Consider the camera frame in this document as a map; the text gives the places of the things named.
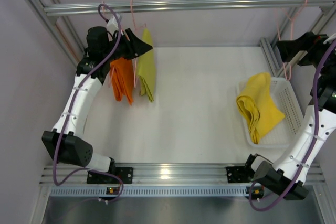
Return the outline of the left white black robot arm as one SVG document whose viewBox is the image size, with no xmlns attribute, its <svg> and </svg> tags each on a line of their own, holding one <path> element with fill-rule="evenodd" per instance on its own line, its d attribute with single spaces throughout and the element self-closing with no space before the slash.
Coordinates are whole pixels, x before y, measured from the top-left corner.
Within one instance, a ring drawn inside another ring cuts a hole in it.
<svg viewBox="0 0 336 224">
<path fill-rule="evenodd" d="M 84 57 L 77 65 L 74 85 L 64 111 L 52 130 L 45 131 L 42 142 L 53 160 L 53 173 L 59 163 L 75 165 L 79 170 L 115 174 L 113 158 L 97 154 L 83 139 L 89 110 L 109 77 L 116 99 L 122 95 L 133 102 L 134 70 L 132 60 L 148 56 L 153 51 L 153 39 L 148 29 L 138 38 L 128 28 L 108 31 L 102 26 L 88 30 Z"/>
</svg>

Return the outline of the pink hanger of yellow trousers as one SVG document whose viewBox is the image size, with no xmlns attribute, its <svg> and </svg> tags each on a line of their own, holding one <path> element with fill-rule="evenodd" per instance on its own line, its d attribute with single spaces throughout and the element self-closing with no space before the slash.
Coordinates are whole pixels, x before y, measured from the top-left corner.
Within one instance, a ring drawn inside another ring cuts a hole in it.
<svg viewBox="0 0 336 224">
<path fill-rule="evenodd" d="M 299 8 L 298 11 L 296 11 L 294 14 L 292 14 L 291 16 L 284 11 L 284 9 L 282 8 L 282 12 L 285 14 L 285 17 L 287 18 L 288 21 L 290 21 L 290 40 L 293 40 L 293 29 L 294 29 L 294 24 L 296 19 L 298 18 L 298 16 L 301 14 L 301 12 L 305 9 L 305 7 L 307 6 L 308 0 L 304 0 L 304 4 L 301 5 L 301 7 Z M 276 28 L 277 28 L 277 38 L 279 41 L 281 41 L 281 35 L 280 35 L 280 26 L 279 26 L 279 21 L 278 21 L 278 9 L 275 10 L 275 21 L 276 21 Z M 291 70 L 291 64 L 290 62 L 283 62 L 282 63 L 282 69 L 284 71 L 284 78 L 286 81 L 290 81 L 291 80 L 291 74 L 292 74 L 292 70 Z"/>
</svg>

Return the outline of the pink hanger of green trousers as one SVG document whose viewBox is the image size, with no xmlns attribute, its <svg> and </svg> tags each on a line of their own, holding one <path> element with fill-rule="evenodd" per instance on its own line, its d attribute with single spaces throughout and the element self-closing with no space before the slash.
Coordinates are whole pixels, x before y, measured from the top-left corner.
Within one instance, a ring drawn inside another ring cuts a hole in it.
<svg viewBox="0 0 336 224">
<path fill-rule="evenodd" d="M 138 31 L 139 29 L 145 28 L 146 27 L 146 23 L 144 23 L 141 26 L 137 26 L 136 20 L 135 20 L 135 16 L 134 16 L 134 10 L 133 10 L 133 0 L 130 0 L 130 11 L 131 11 L 131 17 L 132 17 L 132 22 L 133 22 L 133 27 L 134 27 L 134 31 Z M 135 59 L 133 61 L 133 85 L 136 88 L 137 87 L 137 82 L 138 82 L 138 78 L 137 78 L 137 59 Z"/>
</svg>

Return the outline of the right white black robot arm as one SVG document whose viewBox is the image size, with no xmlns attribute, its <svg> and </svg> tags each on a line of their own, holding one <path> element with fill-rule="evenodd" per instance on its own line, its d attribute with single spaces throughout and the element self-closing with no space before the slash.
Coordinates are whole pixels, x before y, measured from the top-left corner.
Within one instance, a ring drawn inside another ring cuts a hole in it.
<svg viewBox="0 0 336 224">
<path fill-rule="evenodd" d="M 266 187 L 279 199 L 302 200 L 308 194 L 304 183 L 310 166 L 335 130 L 335 35 L 307 32 L 296 40 L 279 41 L 276 46 L 283 62 L 289 62 L 300 51 L 306 52 L 298 64 L 316 69 L 312 99 L 284 153 L 274 162 L 250 155 L 244 172 L 250 181 Z"/>
</svg>

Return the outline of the olive green trousers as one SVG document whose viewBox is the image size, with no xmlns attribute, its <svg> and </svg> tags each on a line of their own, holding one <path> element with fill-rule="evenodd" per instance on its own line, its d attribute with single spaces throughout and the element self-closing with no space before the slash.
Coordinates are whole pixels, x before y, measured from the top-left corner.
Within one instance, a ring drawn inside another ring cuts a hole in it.
<svg viewBox="0 0 336 224">
<path fill-rule="evenodd" d="M 154 102 L 156 85 L 156 64 L 154 49 L 141 55 L 136 63 L 134 84 L 140 84 L 139 95 L 147 95 L 150 102 Z"/>
</svg>

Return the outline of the yellow trousers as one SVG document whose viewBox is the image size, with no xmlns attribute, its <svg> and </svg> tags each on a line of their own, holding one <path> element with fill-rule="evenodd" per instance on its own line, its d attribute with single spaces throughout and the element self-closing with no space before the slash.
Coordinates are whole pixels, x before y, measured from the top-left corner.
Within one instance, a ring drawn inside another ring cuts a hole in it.
<svg viewBox="0 0 336 224">
<path fill-rule="evenodd" d="M 285 118 L 270 96 L 270 84 L 269 73 L 258 73 L 247 80 L 236 98 L 238 110 L 246 120 L 250 140 L 257 145 Z"/>
</svg>

